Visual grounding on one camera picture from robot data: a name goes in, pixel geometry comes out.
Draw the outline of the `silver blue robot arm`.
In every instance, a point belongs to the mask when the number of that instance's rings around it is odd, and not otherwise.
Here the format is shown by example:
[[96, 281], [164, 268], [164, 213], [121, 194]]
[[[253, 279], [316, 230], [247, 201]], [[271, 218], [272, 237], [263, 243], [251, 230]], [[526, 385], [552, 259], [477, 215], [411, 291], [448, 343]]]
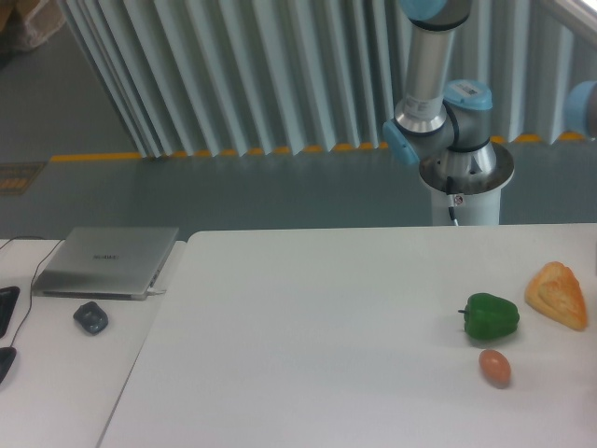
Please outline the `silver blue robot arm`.
[[596, 135], [592, 1], [404, 1], [412, 33], [402, 96], [384, 123], [395, 156], [418, 164], [500, 136]]

